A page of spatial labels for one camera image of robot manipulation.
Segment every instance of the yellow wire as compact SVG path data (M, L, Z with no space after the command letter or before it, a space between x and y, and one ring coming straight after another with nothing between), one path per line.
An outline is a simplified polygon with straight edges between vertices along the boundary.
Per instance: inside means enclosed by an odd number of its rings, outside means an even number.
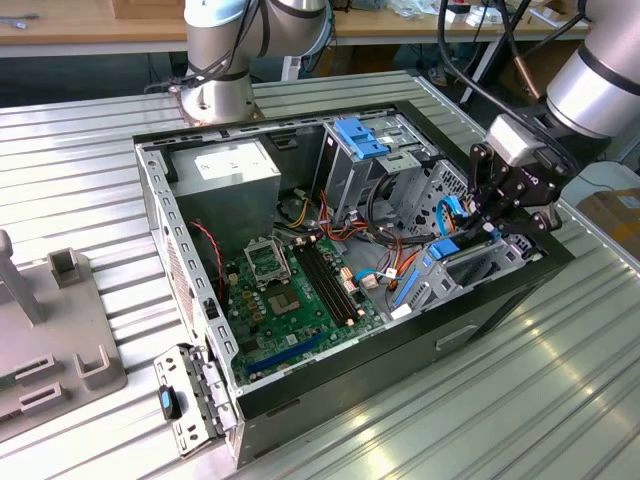
M290 223L289 225L287 225L290 228L296 228L299 227L300 225L302 225L302 222L304 222L304 218L307 216L307 206L309 205L309 199L305 199L304 201L304 205L302 205L302 212L300 212L300 216L298 217L298 219L293 222Z

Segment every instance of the red cable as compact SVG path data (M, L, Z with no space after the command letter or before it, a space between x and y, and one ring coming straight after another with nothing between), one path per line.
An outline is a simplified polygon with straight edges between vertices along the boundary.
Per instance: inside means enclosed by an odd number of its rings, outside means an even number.
M220 303L222 303L222 294L224 292L224 284L222 282L222 255L220 254L220 249L218 248L218 244L213 239L213 235L211 234L211 232L209 232L209 230L204 228L199 223L196 223L196 222L189 222L189 223L191 225L193 225L194 227L196 227L198 230L200 230L202 233L204 233L207 236L207 238L211 242L211 245L213 245L213 249L216 251L216 256L218 257L218 274L219 274L219 277L220 277L220 292L218 293L218 296L219 296L219 299L220 299Z

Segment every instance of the metal case frame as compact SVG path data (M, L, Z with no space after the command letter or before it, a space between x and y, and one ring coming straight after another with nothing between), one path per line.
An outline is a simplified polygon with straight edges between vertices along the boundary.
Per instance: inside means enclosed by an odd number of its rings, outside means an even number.
M179 222L177 205L172 202L171 195L167 195L170 190L165 176L171 175L171 165L164 164L160 152L176 142L196 146L223 140L231 131L249 135L258 129L258 125L268 131L270 126L279 129L321 123L330 120L331 115L358 111L363 118L369 112L380 114L393 111L403 115L412 127L437 145L456 168L467 175L471 171L469 157L409 102L320 112L294 120L248 121L134 138L139 158L147 162L140 169L150 226L155 230L154 238L159 248L170 248L172 241L176 243L173 248L180 248L181 252L176 259L177 266L189 272L184 279L186 284L183 291L176 292L174 286L174 294L183 315L185 310L188 314L191 308L191 323L188 315L185 316L185 322L192 337L214 337L208 343L214 355L222 359L219 363L223 370L238 346L229 333L226 320L218 313L221 309L189 235ZM479 285L462 297L394 325L321 362L307 364L305 368L292 371L259 389L229 392L229 400L240 418L227 440L238 464L243 465L264 455L498 325L528 295L557 275L573 259L571 253L550 234L531 235L531 239L545 252L540 260L495 281ZM170 275L173 273L171 265L167 271ZM224 373L227 378L232 376L231 372Z

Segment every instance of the motherboard chip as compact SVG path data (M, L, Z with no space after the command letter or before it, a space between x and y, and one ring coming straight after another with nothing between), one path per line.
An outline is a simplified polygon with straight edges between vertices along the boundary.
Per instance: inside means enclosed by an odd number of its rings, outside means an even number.
M239 347L240 347L240 351L246 354L246 353L251 353L254 350L258 350L259 345L255 339L251 339L241 343Z
M291 284L275 285L266 291L271 310L276 315L283 315L300 308L300 301Z

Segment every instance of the blue component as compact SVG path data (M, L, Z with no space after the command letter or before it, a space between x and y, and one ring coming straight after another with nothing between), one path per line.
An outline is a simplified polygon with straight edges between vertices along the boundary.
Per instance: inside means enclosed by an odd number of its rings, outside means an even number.
M378 143L373 130L365 127L357 118L336 120L336 130L345 142L351 145L359 159L378 157L390 152L389 147Z
M420 275L420 270L416 268L411 273L411 276L409 277L409 280L407 280L407 283L404 284L404 287L402 288L402 290L400 290L400 294L393 301L393 306L394 307L397 307L398 305L400 305L402 303L402 301L404 300L404 297L407 296L407 293L409 293L409 290L411 289L413 284L418 279L418 275Z
M169 408L169 405L171 405L171 399L169 398L169 392L162 392L162 395L160 396L160 399L162 401L162 408Z
M261 370L265 370L267 368L271 368L275 365L278 365L290 358L297 357L298 355L302 355L303 353L311 350L315 346L315 344L318 343L320 340L322 340L325 336L326 336L325 332L314 335L310 339L305 340L304 342L299 343L298 345L295 345L291 348L288 348L283 352L276 353L275 355L267 357L264 360L260 360L256 363L246 366L245 371L249 374L256 373Z
M442 219L444 204L449 205L449 208L453 211L454 215L459 215L461 217L467 218L469 214L467 211L462 208L460 204L460 200L455 195L449 195L443 197L442 200L438 202L438 206L436 207L436 222L438 222L438 229L440 229L440 233L442 235L447 234L447 229L444 226L444 220Z
M445 238L444 240L429 245L429 253L431 253L436 260L441 260L459 251L458 246L453 243L450 238Z

